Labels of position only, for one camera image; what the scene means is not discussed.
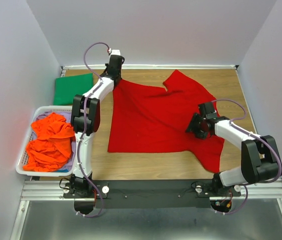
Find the red t shirt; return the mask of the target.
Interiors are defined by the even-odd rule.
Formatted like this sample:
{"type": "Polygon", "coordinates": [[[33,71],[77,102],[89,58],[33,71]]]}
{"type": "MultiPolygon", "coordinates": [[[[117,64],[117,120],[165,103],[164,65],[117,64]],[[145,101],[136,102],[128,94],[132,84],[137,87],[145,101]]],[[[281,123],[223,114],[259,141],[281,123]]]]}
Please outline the red t shirt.
{"type": "Polygon", "coordinates": [[[186,129],[198,105],[215,100],[200,83],[175,70],[162,87],[122,79],[113,90],[110,153],[189,151],[209,172],[220,170],[224,139],[199,139],[186,129]]]}

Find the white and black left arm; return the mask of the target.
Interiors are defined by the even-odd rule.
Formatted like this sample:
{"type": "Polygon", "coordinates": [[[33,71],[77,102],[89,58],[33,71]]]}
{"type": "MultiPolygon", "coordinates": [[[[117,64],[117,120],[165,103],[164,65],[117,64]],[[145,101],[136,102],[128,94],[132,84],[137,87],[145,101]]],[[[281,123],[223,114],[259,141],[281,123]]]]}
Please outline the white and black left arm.
{"type": "Polygon", "coordinates": [[[91,90],[73,99],[70,123],[75,132],[76,153],[70,179],[62,188],[66,199],[102,199],[108,196],[109,184],[92,180],[92,146],[101,123],[101,102],[122,79],[124,61],[120,51],[114,50],[91,90]]]}

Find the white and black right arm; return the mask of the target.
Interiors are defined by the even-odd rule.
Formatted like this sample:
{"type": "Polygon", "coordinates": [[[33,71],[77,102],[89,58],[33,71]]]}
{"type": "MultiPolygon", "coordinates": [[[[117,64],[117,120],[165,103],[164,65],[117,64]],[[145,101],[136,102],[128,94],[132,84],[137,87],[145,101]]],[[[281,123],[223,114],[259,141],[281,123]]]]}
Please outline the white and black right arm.
{"type": "Polygon", "coordinates": [[[196,189],[222,196],[235,186],[278,180],[282,176],[282,161],[274,137],[261,136],[236,125],[233,119],[219,116],[214,103],[198,105],[198,112],[193,114],[186,132],[201,140],[217,136],[228,141],[240,150],[240,166],[215,173],[208,184],[196,186],[196,189]]]}

